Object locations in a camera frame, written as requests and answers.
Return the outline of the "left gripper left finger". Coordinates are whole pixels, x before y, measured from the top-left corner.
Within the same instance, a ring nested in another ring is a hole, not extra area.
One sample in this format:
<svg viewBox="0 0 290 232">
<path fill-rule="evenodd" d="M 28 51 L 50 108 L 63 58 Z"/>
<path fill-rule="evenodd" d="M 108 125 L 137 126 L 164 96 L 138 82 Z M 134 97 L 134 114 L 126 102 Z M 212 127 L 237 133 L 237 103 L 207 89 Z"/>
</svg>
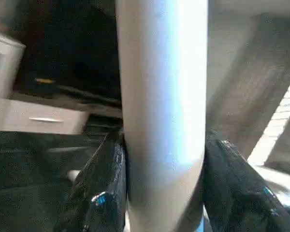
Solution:
<svg viewBox="0 0 290 232">
<path fill-rule="evenodd" d="M 114 130 L 76 176 L 55 232 L 122 232 L 126 213 L 124 133 Z"/>
</svg>

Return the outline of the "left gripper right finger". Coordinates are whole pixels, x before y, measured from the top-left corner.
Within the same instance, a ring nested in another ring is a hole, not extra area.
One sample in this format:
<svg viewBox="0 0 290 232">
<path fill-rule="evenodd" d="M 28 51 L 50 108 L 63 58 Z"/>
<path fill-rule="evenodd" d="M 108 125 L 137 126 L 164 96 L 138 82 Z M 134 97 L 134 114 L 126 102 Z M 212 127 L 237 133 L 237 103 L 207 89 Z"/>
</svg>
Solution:
<svg viewBox="0 0 290 232">
<path fill-rule="evenodd" d="M 214 232 L 290 232 L 290 215 L 237 148 L 205 134 L 203 202 Z"/>
</svg>

